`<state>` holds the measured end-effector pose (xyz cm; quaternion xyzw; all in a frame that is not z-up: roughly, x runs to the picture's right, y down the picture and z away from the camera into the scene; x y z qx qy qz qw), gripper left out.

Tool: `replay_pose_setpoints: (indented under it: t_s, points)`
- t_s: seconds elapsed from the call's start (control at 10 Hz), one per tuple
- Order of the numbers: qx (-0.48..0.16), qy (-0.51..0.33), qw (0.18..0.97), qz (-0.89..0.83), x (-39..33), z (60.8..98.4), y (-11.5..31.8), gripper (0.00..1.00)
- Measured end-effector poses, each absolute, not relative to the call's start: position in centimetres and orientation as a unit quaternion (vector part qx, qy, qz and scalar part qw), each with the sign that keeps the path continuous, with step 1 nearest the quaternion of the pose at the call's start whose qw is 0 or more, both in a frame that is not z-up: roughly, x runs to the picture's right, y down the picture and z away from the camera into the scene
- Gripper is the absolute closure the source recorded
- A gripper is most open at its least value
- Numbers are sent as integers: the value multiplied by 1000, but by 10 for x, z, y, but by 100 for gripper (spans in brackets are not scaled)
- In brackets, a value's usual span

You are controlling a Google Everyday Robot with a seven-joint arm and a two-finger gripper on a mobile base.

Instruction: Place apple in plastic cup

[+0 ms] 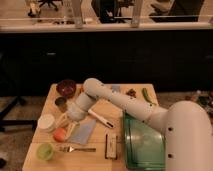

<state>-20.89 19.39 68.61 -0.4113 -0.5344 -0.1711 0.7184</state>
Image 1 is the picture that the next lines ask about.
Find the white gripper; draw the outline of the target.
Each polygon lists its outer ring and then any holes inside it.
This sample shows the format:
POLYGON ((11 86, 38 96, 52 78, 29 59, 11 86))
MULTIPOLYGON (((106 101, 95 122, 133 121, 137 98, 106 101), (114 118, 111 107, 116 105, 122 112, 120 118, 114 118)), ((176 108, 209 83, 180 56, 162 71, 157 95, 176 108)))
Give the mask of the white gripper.
POLYGON ((79 126, 79 123, 76 121, 73 121, 66 113, 63 113, 56 121, 55 121, 55 127, 54 132, 58 128, 65 128, 67 129, 67 133, 65 136, 65 140, 68 140, 69 137, 72 135, 73 131, 76 129, 76 127, 79 126))

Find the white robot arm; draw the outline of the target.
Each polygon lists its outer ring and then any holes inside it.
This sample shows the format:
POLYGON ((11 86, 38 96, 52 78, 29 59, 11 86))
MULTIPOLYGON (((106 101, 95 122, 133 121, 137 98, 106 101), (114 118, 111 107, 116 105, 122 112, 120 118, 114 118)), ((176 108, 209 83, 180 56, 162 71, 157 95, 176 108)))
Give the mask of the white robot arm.
POLYGON ((165 109, 88 78, 83 83, 83 92, 65 114, 73 121, 81 121, 99 99, 111 102, 165 136, 166 171, 213 171, 213 128, 200 105, 179 101, 165 109))

